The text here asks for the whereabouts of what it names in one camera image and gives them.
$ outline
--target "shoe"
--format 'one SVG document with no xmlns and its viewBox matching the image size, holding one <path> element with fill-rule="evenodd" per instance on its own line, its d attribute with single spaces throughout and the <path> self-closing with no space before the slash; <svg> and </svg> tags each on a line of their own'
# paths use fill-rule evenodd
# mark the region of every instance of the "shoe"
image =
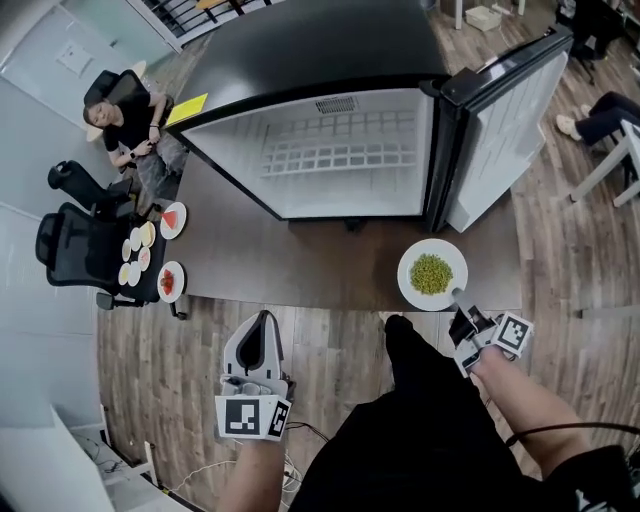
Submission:
<svg viewBox="0 0 640 512">
<path fill-rule="evenodd" d="M 576 130 L 576 122 L 574 119 L 571 119 L 568 116 L 557 115 L 556 116 L 556 126 L 561 133 L 568 135 L 576 142 L 582 140 L 582 137 Z"/>
</svg>

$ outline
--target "white table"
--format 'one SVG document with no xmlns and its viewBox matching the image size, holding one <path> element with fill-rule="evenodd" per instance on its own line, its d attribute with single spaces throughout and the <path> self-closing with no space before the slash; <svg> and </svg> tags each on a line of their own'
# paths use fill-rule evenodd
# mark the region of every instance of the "white table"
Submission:
<svg viewBox="0 0 640 512">
<path fill-rule="evenodd" d="M 588 194 L 591 189 L 600 183 L 627 155 L 631 155 L 636 170 L 640 169 L 640 131 L 637 132 L 637 128 L 628 121 L 622 121 L 621 124 L 624 138 L 613 148 L 613 151 L 607 155 L 602 163 L 571 192 L 571 199 L 573 201 L 578 201 Z M 613 206 L 616 208 L 622 206 L 639 192 L 640 180 L 632 183 L 627 190 L 616 197 L 613 200 Z"/>
<path fill-rule="evenodd" d="M 524 16 L 524 4 L 525 4 L 525 0 L 519 0 L 518 14 L 520 16 Z M 460 30 L 462 28 L 462 9 L 464 9 L 462 0 L 456 0 L 456 29 L 457 30 Z"/>
</svg>

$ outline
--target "black shirt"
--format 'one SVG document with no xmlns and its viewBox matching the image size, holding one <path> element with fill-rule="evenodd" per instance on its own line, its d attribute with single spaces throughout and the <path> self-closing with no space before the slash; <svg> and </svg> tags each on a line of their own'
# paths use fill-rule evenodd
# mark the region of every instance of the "black shirt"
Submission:
<svg viewBox="0 0 640 512">
<path fill-rule="evenodd" d="M 149 138 L 149 125 L 155 111 L 154 107 L 149 106 L 150 102 L 151 95 L 148 92 L 136 92 L 116 103 L 122 110 L 124 124 L 104 128 L 102 138 L 107 151 L 116 151 L 119 142 L 133 150 Z"/>
<path fill-rule="evenodd" d="M 544 482 L 523 476 L 473 394 L 452 403 L 391 392 L 357 406 L 311 464 L 290 512 L 577 511 L 580 499 L 630 510 L 621 447 L 565 461 Z"/>
</svg>

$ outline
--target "office chair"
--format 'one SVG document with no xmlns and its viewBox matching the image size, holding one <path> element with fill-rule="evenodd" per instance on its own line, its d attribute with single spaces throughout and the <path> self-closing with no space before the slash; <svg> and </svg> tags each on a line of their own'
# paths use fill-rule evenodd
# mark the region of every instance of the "office chair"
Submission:
<svg viewBox="0 0 640 512">
<path fill-rule="evenodd" d="M 563 16 L 558 8 L 556 22 L 573 30 L 571 56 L 584 68 L 589 83 L 595 85 L 594 61 L 604 59 L 609 44 L 624 35 L 622 17 L 602 0 L 577 0 L 573 19 Z M 596 40 L 594 49 L 586 44 L 591 36 Z"/>
<path fill-rule="evenodd" d="M 156 238 L 151 247 L 151 263 L 134 286 L 120 286 L 121 249 L 129 235 L 129 223 L 105 222 L 64 203 L 58 213 L 44 216 L 36 236 L 36 258 L 46 267 L 52 286 L 92 286 L 98 293 L 96 304 L 106 310 L 114 307 L 142 307 L 158 302 L 157 279 L 163 265 L 166 240 Z M 130 300 L 116 300 L 120 294 Z M 171 313 L 185 320 L 171 304 Z"/>
<path fill-rule="evenodd" d="M 131 199 L 133 180 L 123 180 L 102 188 L 78 162 L 60 162 L 49 170 L 49 186 L 75 199 L 92 216 L 104 221 L 133 216 L 136 202 Z"/>
<path fill-rule="evenodd" d="M 126 69 L 119 75 L 105 69 L 98 75 L 98 78 L 93 81 L 89 90 L 84 95 L 83 101 L 85 106 L 95 105 L 103 99 L 109 100 L 109 103 L 118 103 L 120 100 L 136 92 L 147 92 L 147 89 L 138 78 L 138 75 L 131 69 Z M 167 119 L 169 119 L 169 114 L 174 104 L 175 100 L 167 95 L 167 105 L 160 119 L 160 126 L 164 125 Z M 120 174 L 122 174 L 127 167 L 132 169 L 137 168 L 136 164 L 129 162 L 120 168 Z"/>
</svg>

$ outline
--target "red food on plate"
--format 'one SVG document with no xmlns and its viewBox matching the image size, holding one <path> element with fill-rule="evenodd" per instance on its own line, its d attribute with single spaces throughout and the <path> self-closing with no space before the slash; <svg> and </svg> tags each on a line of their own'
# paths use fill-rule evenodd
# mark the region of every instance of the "red food on plate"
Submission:
<svg viewBox="0 0 640 512">
<path fill-rule="evenodd" d="M 164 212 L 162 218 L 170 229 L 176 229 L 178 226 L 178 213 L 176 211 Z"/>
<path fill-rule="evenodd" d="M 173 274 L 165 269 L 162 279 L 160 279 L 160 286 L 165 295 L 171 295 L 173 290 Z"/>
</svg>

